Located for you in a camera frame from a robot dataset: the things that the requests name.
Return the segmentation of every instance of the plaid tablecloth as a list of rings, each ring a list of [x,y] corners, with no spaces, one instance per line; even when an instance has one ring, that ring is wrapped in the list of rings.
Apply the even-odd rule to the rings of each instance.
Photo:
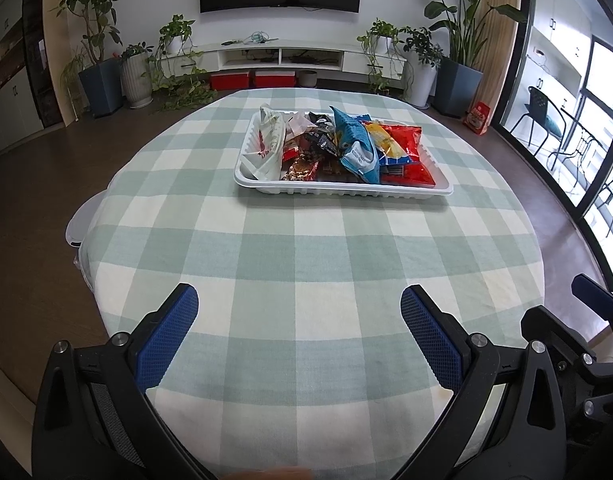
[[[455,192],[242,189],[235,161],[265,103],[419,124]],[[544,294],[533,228],[482,156],[403,102],[315,89],[241,91],[149,142],[109,184],[80,260],[109,334],[133,330],[179,282],[198,291],[198,318],[149,395],[218,476],[302,465],[389,478],[451,395],[401,318],[403,289],[420,283],[468,332],[521,346],[520,318]]]

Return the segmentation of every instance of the white plastic tray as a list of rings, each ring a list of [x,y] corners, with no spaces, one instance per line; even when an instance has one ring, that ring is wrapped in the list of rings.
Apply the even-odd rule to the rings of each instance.
[[[282,110],[285,113],[290,113],[288,110]],[[388,119],[373,118],[383,124],[402,124],[397,121]],[[360,195],[360,196],[393,196],[396,198],[416,198],[423,200],[432,196],[447,196],[453,193],[453,184],[451,184],[438,167],[433,156],[421,143],[419,147],[420,160],[429,170],[429,173],[435,180],[435,186],[384,186],[376,184],[348,184],[345,182],[294,182],[286,180],[257,180],[247,168],[242,164],[242,152],[246,151],[254,136],[257,136],[260,131],[260,112],[256,112],[251,118],[249,127],[247,128],[244,142],[240,149],[235,164],[234,178],[235,181],[242,187],[253,187],[263,193],[313,193],[313,194],[337,194],[337,195]]]

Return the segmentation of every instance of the white wall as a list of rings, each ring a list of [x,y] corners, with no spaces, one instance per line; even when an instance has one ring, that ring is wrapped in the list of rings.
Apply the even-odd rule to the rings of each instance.
[[[118,28],[125,45],[146,41],[157,44],[158,30],[173,14],[196,20],[192,40],[196,45],[222,43],[245,38],[256,30],[264,30],[272,38],[317,40],[331,43],[355,43],[356,37],[371,26],[376,17],[394,25],[420,27],[430,25],[423,10],[431,0],[360,0],[360,12],[304,9],[232,9],[200,14],[200,0],[117,0]],[[79,44],[83,27],[81,18],[69,16],[72,46]],[[447,35],[437,32],[437,41],[448,48]],[[121,52],[122,47],[110,42],[108,52]]]

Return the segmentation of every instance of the red storage box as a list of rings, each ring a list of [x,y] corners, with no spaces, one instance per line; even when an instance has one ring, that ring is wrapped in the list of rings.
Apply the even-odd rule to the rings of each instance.
[[[256,88],[291,88],[296,85],[296,73],[293,71],[256,70],[253,85]]]
[[[251,74],[244,72],[229,72],[211,74],[211,88],[214,90],[243,90],[249,88]]]

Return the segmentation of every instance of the wooden floor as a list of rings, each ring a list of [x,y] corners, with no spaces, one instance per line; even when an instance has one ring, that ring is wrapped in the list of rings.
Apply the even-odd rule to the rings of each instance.
[[[155,104],[123,108],[0,156],[0,367],[29,399],[36,399],[56,341],[78,347],[107,339],[73,264],[75,250],[64,240],[66,224],[142,146],[191,111],[160,112]],[[596,335],[604,323],[571,296],[570,283],[578,272],[599,280],[599,270],[555,196],[494,130],[477,137],[458,121],[429,114],[471,143],[509,182],[538,234],[546,305],[585,337]]]

